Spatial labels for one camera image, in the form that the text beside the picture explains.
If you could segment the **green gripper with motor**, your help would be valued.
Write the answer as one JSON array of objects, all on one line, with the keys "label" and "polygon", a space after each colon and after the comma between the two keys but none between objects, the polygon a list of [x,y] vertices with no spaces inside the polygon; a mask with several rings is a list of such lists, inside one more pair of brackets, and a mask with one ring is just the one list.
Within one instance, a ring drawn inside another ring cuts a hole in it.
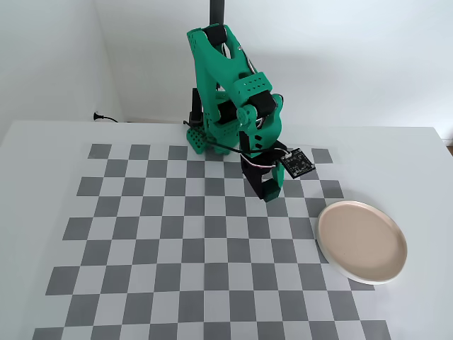
[{"label": "green gripper with motor", "polygon": [[[273,199],[273,180],[282,188],[285,168],[280,159],[285,156],[285,150],[268,150],[258,153],[241,152],[241,169],[254,193],[265,202]],[[264,178],[271,174],[273,178]]]}]

